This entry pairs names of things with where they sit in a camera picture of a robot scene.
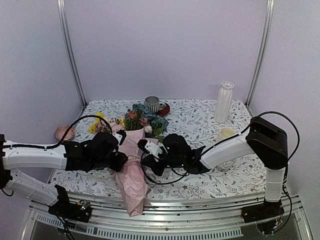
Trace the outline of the pink paper flower bouquet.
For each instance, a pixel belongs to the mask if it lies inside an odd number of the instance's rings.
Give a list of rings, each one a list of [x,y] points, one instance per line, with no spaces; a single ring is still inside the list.
[[[138,148],[138,141],[146,139],[157,144],[159,140],[156,137],[159,134],[156,133],[156,130],[163,133],[167,130],[168,122],[143,104],[133,104],[132,109],[128,110],[120,119],[108,118],[100,111],[96,112],[95,115],[98,118],[89,127],[88,132],[90,134],[107,130],[107,125],[101,118],[108,122],[112,132],[126,131],[127,137],[119,147],[119,151],[128,157],[128,161],[120,172],[114,174],[114,177],[128,215],[130,217],[142,215],[149,186],[145,181],[143,168],[140,164],[142,151]]]

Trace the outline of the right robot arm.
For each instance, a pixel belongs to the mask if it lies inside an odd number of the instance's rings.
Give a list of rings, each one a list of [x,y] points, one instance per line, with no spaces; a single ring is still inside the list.
[[[266,168],[265,194],[263,203],[242,208],[244,222],[261,221],[285,212],[281,196],[289,162],[288,136],[260,116],[253,117],[241,133],[209,148],[192,149],[178,134],[167,135],[162,146],[146,139],[139,140],[137,146],[143,152],[141,165],[156,176],[162,176],[165,169],[176,168],[183,168],[187,174],[203,174],[225,162],[255,154]]]

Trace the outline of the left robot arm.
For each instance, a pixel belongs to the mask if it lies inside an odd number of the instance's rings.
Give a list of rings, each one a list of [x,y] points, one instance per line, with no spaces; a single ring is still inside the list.
[[[103,170],[120,172],[128,157],[119,151],[126,139],[123,130],[99,132],[84,142],[67,141],[56,145],[28,145],[5,141],[0,136],[0,188],[25,195],[48,206],[48,213],[61,219],[89,222],[90,203],[70,202],[66,189],[60,185],[41,182],[21,168],[49,168],[64,171]]]

